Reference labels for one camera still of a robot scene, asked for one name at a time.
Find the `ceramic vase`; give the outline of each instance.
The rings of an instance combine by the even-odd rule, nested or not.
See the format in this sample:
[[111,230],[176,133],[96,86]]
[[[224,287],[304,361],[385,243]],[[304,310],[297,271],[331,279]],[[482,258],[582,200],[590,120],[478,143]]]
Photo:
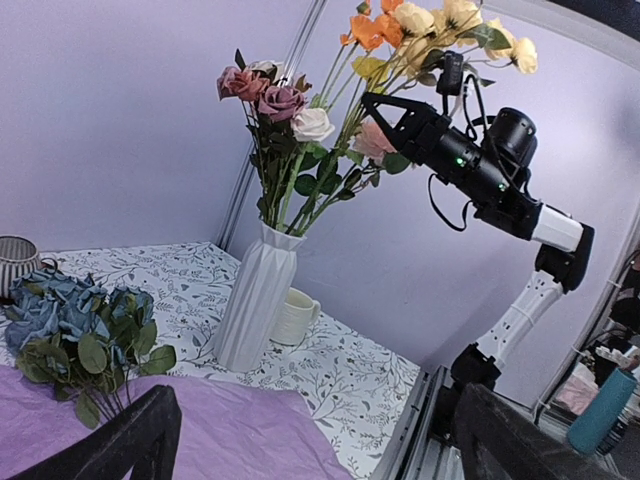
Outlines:
[[213,353],[221,366],[248,372],[260,365],[296,273],[296,250],[304,240],[261,225],[260,238],[244,254],[215,335]]

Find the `white arm segment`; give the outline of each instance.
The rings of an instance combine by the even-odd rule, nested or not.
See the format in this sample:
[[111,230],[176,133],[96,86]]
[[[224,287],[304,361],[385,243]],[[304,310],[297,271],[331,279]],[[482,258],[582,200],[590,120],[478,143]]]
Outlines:
[[[564,252],[574,252],[582,231],[580,223],[543,205],[531,239]],[[533,272],[509,310],[478,340],[478,350],[487,358],[494,357],[496,367],[502,370],[513,349],[563,294],[562,284],[555,282],[553,275],[543,270]]]

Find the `lavender wall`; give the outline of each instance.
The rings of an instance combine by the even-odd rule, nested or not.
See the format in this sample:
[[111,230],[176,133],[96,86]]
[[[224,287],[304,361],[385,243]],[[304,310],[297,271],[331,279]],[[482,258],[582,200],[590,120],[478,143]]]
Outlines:
[[0,2],[0,233],[43,249],[210,240],[249,139],[215,79],[283,58],[310,1]]
[[[348,28],[353,2],[329,2],[301,70],[320,83]],[[436,2],[426,3],[434,7]],[[513,355],[498,390],[531,404],[588,320],[627,234],[640,181],[639,74],[574,41],[502,16],[533,38],[540,70],[522,76],[489,70],[491,112],[513,106],[538,125],[540,147],[531,192],[597,229],[582,287],[552,307]],[[439,105],[429,90],[412,96]],[[338,114],[334,118],[340,121]],[[433,368],[450,362],[484,333],[525,285],[538,245],[472,221],[464,234],[431,211],[426,169],[383,178],[378,191],[333,207],[310,231],[295,285],[361,333]],[[243,212],[232,253],[256,237],[257,186]],[[459,218],[465,198],[436,185],[438,203]]]

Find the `leaf pattern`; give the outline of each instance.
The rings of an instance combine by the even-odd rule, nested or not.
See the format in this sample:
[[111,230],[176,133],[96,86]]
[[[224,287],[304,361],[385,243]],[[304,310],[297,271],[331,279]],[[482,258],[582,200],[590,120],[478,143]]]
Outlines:
[[[380,461],[418,367],[321,314],[297,347],[270,344],[260,368],[232,373],[216,363],[213,337],[239,262],[211,243],[47,254],[67,274],[94,273],[107,288],[138,286],[155,299],[158,344],[171,344],[171,375],[297,390],[340,462],[356,479]],[[9,323],[0,314],[0,330]],[[0,335],[0,363],[13,365]]]

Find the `mauve rose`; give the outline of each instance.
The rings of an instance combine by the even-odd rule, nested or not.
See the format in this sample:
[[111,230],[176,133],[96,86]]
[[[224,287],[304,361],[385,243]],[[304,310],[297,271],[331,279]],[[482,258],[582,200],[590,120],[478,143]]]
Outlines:
[[218,79],[218,97],[220,97],[220,100],[223,98],[235,97],[235,94],[231,91],[229,82],[233,80],[236,73],[240,73],[240,70],[236,67],[227,67],[222,72],[222,75],[220,75],[220,78]]
[[260,97],[258,111],[272,122],[289,120],[304,107],[304,95],[293,87],[269,87]]
[[236,72],[231,80],[229,80],[229,89],[231,93],[237,95],[244,102],[255,102],[260,94],[269,86],[268,78],[260,78],[257,72],[245,70],[244,72]]

